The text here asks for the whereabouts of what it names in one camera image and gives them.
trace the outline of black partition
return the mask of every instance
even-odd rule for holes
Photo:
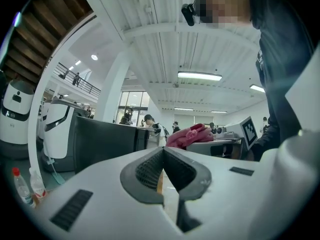
[[[68,140],[74,171],[77,174],[95,163],[145,150],[148,139],[147,129],[77,116]]]

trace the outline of red towel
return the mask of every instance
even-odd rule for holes
[[[213,140],[214,135],[210,128],[206,128],[204,124],[198,123],[170,135],[165,146],[185,150],[187,146],[194,142],[212,142]]]

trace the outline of plastic bottle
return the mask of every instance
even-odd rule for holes
[[[29,169],[29,172],[31,188],[35,196],[38,198],[39,202],[42,202],[44,198],[47,196],[45,185],[35,169],[31,167]]]
[[[30,195],[30,191],[25,179],[21,176],[19,168],[14,167],[12,168],[12,172],[14,175],[14,185],[16,191],[18,192],[19,196],[21,197],[22,201],[27,205],[31,206],[32,208],[36,207],[36,203]]]

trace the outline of fluorescent light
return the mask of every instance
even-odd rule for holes
[[[192,79],[204,79],[204,80],[220,81],[222,76],[219,75],[219,74],[179,71],[178,72],[178,78],[192,78]]]
[[[211,111],[211,113],[227,113],[227,111]]]
[[[180,108],[180,107],[175,107],[175,110],[185,110],[185,111],[194,111],[192,108]]]
[[[265,93],[265,90],[264,90],[262,87],[259,87],[259,86],[255,85],[255,84],[250,85],[250,88],[251,88],[251,89],[254,89],[254,90],[256,90],[256,91]]]

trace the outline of red bottle cap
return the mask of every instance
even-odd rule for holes
[[[13,167],[12,168],[12,172],[13,172],[14,176],[19,176],[20,175],[19,168],[17,168],[17,167]]]

